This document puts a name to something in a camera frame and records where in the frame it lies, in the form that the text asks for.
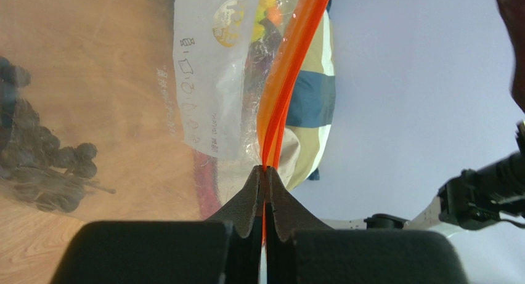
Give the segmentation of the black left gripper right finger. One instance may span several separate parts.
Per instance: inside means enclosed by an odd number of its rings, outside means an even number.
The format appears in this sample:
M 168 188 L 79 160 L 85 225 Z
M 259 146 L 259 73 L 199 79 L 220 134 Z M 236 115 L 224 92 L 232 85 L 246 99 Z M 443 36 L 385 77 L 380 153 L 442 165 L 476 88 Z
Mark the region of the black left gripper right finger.
M 264 170 L 269 283 L 468 283 L 454 247 L 419 230 L 333 229 Z

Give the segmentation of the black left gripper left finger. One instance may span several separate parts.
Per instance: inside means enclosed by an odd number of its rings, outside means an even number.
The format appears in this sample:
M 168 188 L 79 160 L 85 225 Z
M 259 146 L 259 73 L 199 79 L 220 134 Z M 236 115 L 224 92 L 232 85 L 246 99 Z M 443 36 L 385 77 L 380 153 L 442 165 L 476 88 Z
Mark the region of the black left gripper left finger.
M 52 283 L 258 283 L 261 182 L 204 221 L 96 221 L 73 237 Z

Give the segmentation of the clear zip top bag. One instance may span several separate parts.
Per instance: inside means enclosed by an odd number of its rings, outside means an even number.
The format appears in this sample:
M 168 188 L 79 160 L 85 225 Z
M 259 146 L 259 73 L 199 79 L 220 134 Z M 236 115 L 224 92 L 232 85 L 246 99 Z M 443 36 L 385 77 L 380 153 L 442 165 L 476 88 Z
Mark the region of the clear zip top bag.
M 72 213 L 200 220 L 193 151 L 217 159 L 226 204 L 252 168 L 278 170 L 291 95 L 331 0 L 280 0 L 282 27 L 251 42 L 259 0 L 1 0 L 1 57 L 63 146 L 98 149 L 116 190 Z

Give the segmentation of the dark grape bunch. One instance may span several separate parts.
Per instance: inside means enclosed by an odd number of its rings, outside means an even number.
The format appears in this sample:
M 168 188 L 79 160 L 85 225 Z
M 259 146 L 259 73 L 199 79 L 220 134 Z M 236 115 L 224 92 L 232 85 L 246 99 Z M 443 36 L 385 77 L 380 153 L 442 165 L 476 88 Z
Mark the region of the dark grape bunch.
M 72 213 L 97 192 L 116 194 L 95 180 L 98 149 L 63 146 L 21 97 L 31 73 L 1 57 L 1 195 L 43 212 Z

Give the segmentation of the yellow bell pepper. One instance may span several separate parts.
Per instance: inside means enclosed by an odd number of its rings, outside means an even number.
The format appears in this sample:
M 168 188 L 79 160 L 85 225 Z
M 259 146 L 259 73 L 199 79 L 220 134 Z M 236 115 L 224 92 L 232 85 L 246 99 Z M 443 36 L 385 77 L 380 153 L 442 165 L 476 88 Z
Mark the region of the yellow bell pepper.
M 278 30 L 282 27 L 283 14 L 280 0 L 259 0 L 256 9 L 251 42 L 256 42 L 267 36 L 272 26 Z

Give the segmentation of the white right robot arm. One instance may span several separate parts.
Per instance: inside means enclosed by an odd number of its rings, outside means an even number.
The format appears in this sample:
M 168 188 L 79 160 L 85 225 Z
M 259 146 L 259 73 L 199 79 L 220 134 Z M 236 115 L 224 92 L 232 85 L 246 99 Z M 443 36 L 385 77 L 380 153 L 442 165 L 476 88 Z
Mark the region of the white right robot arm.
M 466 283 L 449 238 L 524 216 L 524 124 L 518 151 L 449 179 L 408 220 L 388 214 L 321 220 L 293 198 L 276 171 L 266 179 L 270 283 Z

